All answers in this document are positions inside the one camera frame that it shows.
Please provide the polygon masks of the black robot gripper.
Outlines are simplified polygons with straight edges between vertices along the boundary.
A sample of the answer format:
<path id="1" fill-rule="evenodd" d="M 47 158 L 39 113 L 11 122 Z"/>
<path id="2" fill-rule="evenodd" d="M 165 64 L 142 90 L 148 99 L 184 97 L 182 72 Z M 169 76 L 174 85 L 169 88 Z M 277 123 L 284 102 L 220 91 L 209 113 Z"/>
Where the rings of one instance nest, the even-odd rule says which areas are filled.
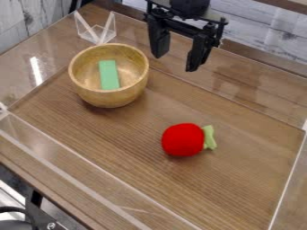
<path id="1" fill-rule="evenodd" d="M 185 71 L 196 71 L 206 61 L 212 46 L 217 47 L 220 44 L 224 27 L 229 23 L 226 18 L 212 11 L 210 0 L 145 1 L 148 4 L 145 21 L 153 57 L 161 58 L 169 51 L 169 31 L 193 37 Z"/>

